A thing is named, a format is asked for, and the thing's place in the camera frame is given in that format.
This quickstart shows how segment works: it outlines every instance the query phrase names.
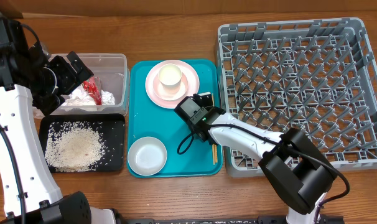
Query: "wooden surface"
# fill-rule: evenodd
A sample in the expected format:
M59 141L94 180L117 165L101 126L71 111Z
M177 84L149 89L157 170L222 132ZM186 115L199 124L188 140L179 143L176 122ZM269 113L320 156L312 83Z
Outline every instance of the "wooden surface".
M5 15L148 16L263 12L377 11L377 0L0 0Z
M377 62L377 12L82 17L22 22L32 26L53 53L123 53L132 68L141 60L215 61L216 31L222 24L332 17L363 19ZM328 203L322 213L344 215L346 223L377 223L377 170L345 175L351 183L351 193ZM64 195L81 190L92 206L116 208L126 218L249 218L287 213L287 207L264 177L234 179L225 168L211 177L137 179L124 167L122 172L55 174L54 178ZM338 180L328 196L343 190L343 183ZM2 207L0 180L0 220L4 217Z

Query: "black tray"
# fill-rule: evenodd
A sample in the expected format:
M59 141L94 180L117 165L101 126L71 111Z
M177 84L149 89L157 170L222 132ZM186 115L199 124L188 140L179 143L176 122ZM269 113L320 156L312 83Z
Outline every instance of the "black tray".
M85 114L85 115L55 115L46 116L40 123L39 141L42 150L45 154L47 145L47 136L50 125L54 122L53 128L55 131L60 130L60 125L64 122L86 121L91 123L90 127L96 129L99 133L103 133L102 137L105 140L105 154L97 163L96 170L89 170L87 172L98 171L116 171L121 170L123 166L124 154L124 137L125 137L125 118L121 114ZM48 166L50 172L56 173L55 167Z

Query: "white bowl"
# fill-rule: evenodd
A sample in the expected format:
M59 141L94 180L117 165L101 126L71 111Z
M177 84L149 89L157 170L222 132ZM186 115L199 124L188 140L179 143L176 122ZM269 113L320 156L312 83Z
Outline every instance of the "white bowl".
M166 147L153 137L138 139L128 152L129 166L133 172L143 176L154 175L161 171L166 160Z

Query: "clear container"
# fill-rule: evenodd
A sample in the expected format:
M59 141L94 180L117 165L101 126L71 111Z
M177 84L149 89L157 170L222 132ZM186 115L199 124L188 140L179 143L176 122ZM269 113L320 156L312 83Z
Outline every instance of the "clear container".
M62 56L66 61L67 54ZM51 115L65 114L105 114L119 113L127 115L129 104L129 76L127 60L123 54L78 54L82 62L101 79L101 89L112 93L115 105L101 106L60 106ZM43 118L42 113L34 108L35 118Z

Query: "dish rack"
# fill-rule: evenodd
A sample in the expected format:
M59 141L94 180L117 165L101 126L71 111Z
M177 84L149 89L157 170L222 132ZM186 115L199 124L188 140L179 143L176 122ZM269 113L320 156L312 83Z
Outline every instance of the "dish rack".
M338 170L377 169L377 66L360 19L222 25L216 56L227 112L302 130ZM240 149L225 156L231 176L263 175Z

